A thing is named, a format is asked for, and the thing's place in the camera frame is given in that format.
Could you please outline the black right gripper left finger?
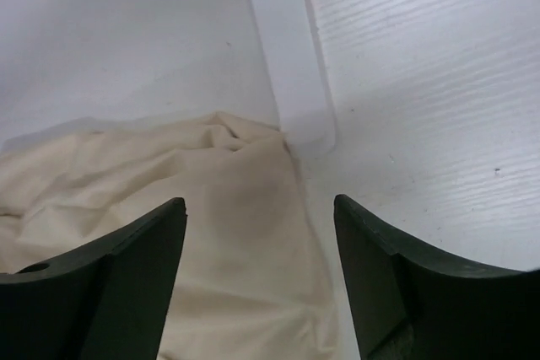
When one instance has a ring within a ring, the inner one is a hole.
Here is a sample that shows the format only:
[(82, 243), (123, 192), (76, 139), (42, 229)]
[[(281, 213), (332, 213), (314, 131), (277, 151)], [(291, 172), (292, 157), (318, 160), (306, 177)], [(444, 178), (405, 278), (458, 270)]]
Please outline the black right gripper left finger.
[(1, 275), (3, 359), (155, 359), (180, 263), (173, 198), (74, 250)]

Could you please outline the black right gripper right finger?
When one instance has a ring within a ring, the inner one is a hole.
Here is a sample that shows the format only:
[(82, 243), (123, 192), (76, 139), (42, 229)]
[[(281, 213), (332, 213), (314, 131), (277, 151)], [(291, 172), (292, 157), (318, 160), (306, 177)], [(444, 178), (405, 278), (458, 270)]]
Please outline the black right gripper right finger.
[(334, 224), (363, 359), (538, 358), (538, 270), (446, 252), (345, 195)]

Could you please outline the beige trousers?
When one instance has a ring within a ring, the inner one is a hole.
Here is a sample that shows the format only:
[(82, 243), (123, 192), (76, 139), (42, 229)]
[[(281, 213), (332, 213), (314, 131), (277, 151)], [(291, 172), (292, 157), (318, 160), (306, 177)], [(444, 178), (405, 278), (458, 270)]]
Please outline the beige trousers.
[(1, 268), (20, 270), (181, 197), (162, 359), (335, 359), (337, 309), (282, 135), (225, 113), (75, 132), (1, 157)]

